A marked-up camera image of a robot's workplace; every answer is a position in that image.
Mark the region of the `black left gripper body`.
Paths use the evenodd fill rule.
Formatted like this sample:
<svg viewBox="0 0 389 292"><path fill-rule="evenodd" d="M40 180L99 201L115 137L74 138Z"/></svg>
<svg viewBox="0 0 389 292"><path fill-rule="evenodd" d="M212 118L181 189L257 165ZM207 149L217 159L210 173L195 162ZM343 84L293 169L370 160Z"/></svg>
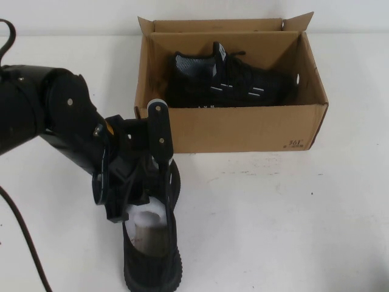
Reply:
<svg viewBox="0 0 389 292"><path fill-rule="evenodd" d="M123 119L111 116L106 123L113 130L110 137L114 157L137 159L150 151L148 119Z"/></svg>

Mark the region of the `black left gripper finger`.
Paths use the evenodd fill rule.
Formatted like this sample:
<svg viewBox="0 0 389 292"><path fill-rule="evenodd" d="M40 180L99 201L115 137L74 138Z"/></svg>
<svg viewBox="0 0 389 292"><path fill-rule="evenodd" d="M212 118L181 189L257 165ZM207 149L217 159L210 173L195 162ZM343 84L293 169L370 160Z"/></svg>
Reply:
<svg viewBox="0 0 389 292"><path fill-rule="evenodd" d="M153 99L147 106L150 153L158 165L169 165L173 159L169 109L161 99Z"/></svg>

